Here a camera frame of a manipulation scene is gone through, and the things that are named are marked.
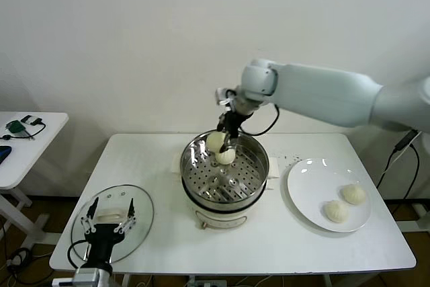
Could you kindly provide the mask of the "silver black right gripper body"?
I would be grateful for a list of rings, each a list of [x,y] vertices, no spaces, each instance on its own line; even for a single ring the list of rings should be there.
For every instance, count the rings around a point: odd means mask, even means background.
[[[239,128],[242,123],[251,117],[250,114],[243,115],[235,111],[227,111],[224,113],[224,130],[230,136],[238,136]]]

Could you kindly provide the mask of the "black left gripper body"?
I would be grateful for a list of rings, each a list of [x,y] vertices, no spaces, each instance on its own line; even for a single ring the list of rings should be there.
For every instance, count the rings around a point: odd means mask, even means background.
[[[86,261],[87,268],[112,269],[111,256],[114,245],[123,241],[123,234],[116,231],[118,224],[96,224],[95,232],[86,234],[90,245]]]

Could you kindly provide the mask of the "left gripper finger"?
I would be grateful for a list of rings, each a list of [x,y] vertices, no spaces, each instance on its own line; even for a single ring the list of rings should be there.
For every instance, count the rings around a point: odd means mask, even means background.
[[[118,234],[127,234],[129,230],[136,224],[134,199],[132,198],[129,204],[126,220],[121,222],[114,232]]]
[[[85,235],[89,235],[90,233],[96,232],[93,218],[95,216],[95,211],[97,209],[98,201],[99,201],[99,199],[96,198],[93,201],[92,205],[90,205],[86,215],[81,217],[81,224],[83,226],[83,230],[84,230]]]

